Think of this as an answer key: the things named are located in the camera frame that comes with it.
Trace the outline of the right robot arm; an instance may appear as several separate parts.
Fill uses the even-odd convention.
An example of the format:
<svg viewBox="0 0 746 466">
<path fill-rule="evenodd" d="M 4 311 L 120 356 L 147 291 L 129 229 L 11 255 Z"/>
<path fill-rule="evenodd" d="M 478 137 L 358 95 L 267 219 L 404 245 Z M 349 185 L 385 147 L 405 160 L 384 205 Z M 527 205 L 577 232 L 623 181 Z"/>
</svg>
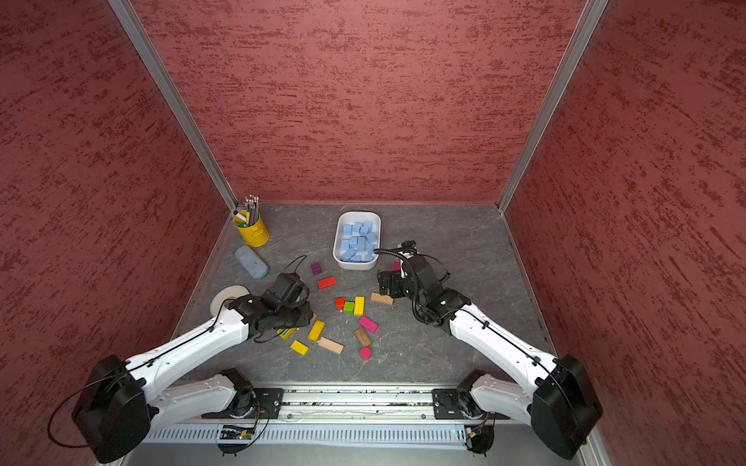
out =
<svg viewBox="0 0 746 466">
<path fill-rule="evenodd" d="M 470 345 L 514 381 L 510 386 L 487 373 L 472 372 L 462 382 L 466 389 L 462 413 L 475 406 L 485 414 L 511 417 L 529 425 L 557 456 L 574 458 L 603 415 L 580 360 L 532 347 L 437 279 L 417 278 L 404 270 L 383 271 L 377 279 L 384 295 L 410 299 L 416 316 Z"/>
</svg>

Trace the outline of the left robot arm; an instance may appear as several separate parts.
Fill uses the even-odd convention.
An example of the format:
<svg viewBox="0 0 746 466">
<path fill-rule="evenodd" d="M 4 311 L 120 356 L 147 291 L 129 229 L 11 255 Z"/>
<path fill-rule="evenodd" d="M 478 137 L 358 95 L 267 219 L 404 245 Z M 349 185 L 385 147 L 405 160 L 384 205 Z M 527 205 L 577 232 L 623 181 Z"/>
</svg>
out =
<svg viewBox="0 0 746 466">
<path fill-rule="evenodd" d="M 203 414 L 258 416 L 254 386 L 237 370 L 177 386 L 184 374 L 222 351 L 271 330 L 311 323 L 307 300 L 271 307 L 251 294 L 227 304 L 209 322 L 161 347 L 122 361 L 111 355 L 93 367 L 72 421 L 100 463 L 134 450 L 148 434 Z"/>
</svg>

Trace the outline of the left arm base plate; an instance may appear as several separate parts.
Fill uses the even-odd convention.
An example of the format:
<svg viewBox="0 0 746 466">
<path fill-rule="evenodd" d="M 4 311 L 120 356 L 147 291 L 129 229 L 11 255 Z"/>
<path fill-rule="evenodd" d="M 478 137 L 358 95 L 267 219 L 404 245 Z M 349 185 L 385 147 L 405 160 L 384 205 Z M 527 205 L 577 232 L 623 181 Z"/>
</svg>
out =
<svg viewBox="0 0 746 466">
<path fill-rule="evenodd" d="M 233 419 L 278 419 L 285 390 L 240 388 L 227 407 Z"/>
</svg>

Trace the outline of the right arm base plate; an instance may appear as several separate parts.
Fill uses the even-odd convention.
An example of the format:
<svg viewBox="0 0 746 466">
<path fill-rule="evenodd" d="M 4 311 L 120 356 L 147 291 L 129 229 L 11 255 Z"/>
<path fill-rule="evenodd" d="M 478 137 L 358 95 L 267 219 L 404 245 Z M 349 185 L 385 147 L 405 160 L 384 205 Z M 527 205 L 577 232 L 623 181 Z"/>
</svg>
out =
<svg viewBox="0 0 746 466">
<path fill-rule="evenodd" d="M 431 395 L 435 419 L 483 419 L 485 415 L 467 391 L 435 388 Z"/>
</svg>

